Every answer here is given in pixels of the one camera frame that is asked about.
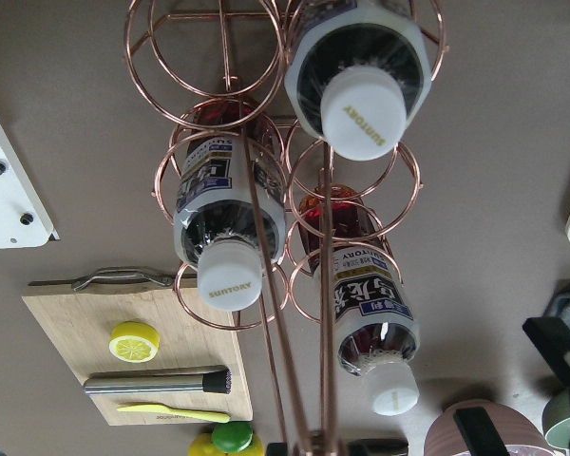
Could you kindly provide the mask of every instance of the bottle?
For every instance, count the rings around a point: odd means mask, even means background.
[[[349,198],[354,191],[332,186],[333,198]],[[319,201],[306,197],[300,213],[320,229]],[[358,238],[375,232],[367,212],[347,201],[332,203],[333,235]],[[308,254],[319,246],[317,236],[300,226]],[[376,240],[371,245],[381,247]],[[320,269],[311,261],[313,278]],[[384,255],[361,246],[337,247],[333,252],[335,346],[340,366],[364,378],[373,411],[397,415],[418,402],[418,387],[408,361],[418,350],[420,335],[397,275]]]
[[[216,101],[199,109],[197,124],[227,124],[251,111],[237,100]],[[248,137],[271,152],[272,137],[261,119],[250,121]],[[277,164],[249,142],[253,173],[270,257],[283,253],[286,226],[284,182]],[[201,299],[224,311],[253,304],[262,288],[262,266],[244,141],[220,135],[192,141],[181,170],[174,212],[175,249],[181,260],[197,265]]]
[[[387,154],[428,95],[431,70],[408,0],[310,0],[285,88],[311,136],[350,160]]]

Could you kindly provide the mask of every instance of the wooden cutting board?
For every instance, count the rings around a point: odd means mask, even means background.
[[[233,324],[231,313],[213,310],[200,302],[196,288],[182,289],[188,306],[204,318]],[[227,366],[232,372],[230,394],[169,392],[89,396],[107,423],[159,425],[198,420],[155,413],[118,412],[119,405],[160,403],[178,409],[225,411],[233,420],[250,421],[251,399],[236,332],[200,324],[180,306],[171,289],[141,283],[91,284],[73,293],[69,284],[29,286],[23,296],[29,310],[47,333],[80,384],[93,373]],[[153,326],[161,335],[156,357],[147,363],[126,363],[108,349],[112,329],[135,320]]]

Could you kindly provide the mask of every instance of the cutting board handle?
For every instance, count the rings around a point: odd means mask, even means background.
[[[81,292],[92,282],[140,283],[152,282],[163,288],[173,286],[173,277],[148,268],[102,268],[72,282],[72,292]]]

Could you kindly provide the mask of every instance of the white bottle cap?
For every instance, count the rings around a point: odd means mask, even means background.
[[[413,408],[420,393],[411,368],[404,363],[376,366],[365,377],[371,408],[379,415],[399,415]]]
[[[323,136],[349,160],[373,160],[391,151],[406,130],[407,115],[401,87],[374,66],[346,68],[321,98]]]
[[[220,311],[251,306],[262,290],[259,252],[239,240],[208,245],[199,257],[198,287],[202,300]]]

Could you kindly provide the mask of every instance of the pink cup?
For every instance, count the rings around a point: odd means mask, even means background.
[[[454,404],[435,420],[425,440],[425,456],[468,456],[456,423],[454,411],[483,407],[503,439],[509,454],[516,456],[554,456],[538,429],[513,408],[483,399]]]

